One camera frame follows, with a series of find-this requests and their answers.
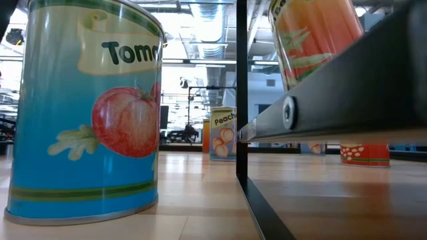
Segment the red can white beans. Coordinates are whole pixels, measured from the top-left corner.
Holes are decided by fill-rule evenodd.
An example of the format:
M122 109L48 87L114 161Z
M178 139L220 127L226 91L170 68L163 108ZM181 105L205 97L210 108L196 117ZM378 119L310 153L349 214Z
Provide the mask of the red can white beans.
M388 145L341 144L340 159L343 164L370 167L389 167Z

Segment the plain orange can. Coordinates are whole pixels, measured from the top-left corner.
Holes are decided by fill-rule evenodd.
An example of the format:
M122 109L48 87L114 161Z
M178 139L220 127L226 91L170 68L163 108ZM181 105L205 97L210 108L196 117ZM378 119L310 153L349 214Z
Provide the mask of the plain orange can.
M210 141L210 120L204 119L203 120L203 131L202 131L202 151L204 153L209 152L209 141Z

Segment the dark distant machine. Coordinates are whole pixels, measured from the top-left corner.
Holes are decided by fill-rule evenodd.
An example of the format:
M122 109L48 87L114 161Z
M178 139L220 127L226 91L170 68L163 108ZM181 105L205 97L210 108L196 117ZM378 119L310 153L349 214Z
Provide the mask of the dark distant machine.
M171 143L194 143L199 137L199 132L191 125L186 125L184 130L173 130L167 134L167 139Z

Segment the black computer monitor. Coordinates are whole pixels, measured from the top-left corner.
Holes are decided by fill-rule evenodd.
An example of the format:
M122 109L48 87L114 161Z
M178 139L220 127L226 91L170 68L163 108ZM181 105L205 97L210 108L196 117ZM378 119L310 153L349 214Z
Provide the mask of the black computer monitor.
M162 105L160 107L160 129L167 129L169 107Z

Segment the ceiling light strip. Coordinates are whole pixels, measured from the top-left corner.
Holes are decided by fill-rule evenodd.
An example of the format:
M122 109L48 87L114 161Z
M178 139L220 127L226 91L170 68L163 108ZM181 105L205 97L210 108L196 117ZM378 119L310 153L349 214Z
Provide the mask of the ceiling light strip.
M218 59L164 59L165 64L205 64L205 65L235 65L234 60Z

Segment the blue tomato can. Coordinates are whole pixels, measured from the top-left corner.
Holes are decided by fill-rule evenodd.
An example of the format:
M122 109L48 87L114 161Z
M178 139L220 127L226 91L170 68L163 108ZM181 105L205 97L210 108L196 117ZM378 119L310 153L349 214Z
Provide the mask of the blue tomato can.
M4 216L74 225L158 200L159 21L130 0L27 0Z

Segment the orange beans can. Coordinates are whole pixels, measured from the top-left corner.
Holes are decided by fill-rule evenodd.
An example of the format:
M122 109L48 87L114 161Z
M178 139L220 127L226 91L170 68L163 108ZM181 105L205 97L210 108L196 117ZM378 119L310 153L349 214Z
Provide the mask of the orange beans can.
M286 91L364 34L351 0L272 0L268 18Z

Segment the dark distant workstation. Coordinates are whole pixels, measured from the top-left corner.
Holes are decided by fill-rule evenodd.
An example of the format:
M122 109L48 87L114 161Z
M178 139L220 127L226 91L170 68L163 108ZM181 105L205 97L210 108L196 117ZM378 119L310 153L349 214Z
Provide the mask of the dark distant workstation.
M0 155L6 155L14 144L16 120L6 114L0 114Z

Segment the black round ceiling fixture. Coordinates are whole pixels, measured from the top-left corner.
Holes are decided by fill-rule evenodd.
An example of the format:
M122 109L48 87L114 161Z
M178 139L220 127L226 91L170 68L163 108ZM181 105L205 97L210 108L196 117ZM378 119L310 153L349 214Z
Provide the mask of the black round ceiling fixture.
M23 30L19 28L12 28L9 32L6 34L6 42L8 42L11 45L22 45L24 44L24 36L23 36Z

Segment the black table rig frame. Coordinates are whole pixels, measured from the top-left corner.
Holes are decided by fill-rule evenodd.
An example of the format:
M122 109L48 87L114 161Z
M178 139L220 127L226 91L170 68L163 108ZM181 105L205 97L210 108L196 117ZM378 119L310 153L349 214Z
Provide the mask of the black table rig frame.
M196 145L161 145L160 151L202 152L202 146ZM296 148L248 147L249 153L300 154ZM401 161L427 163L427 152L390 151L390 158Z

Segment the silver ventilation duct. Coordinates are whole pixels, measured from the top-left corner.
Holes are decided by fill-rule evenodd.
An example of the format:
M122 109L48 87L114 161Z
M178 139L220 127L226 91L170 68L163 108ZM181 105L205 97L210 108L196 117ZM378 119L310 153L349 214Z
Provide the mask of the silver ventilation duct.
M226 6L202 3L191 4L190 9L195 18L195 37L199 52L197 59L226 60L226 50L230 44L226 40ZM206 68L206 86L226 86L226 65L200 65ZM225 91L205 90L207 105L223 105Z

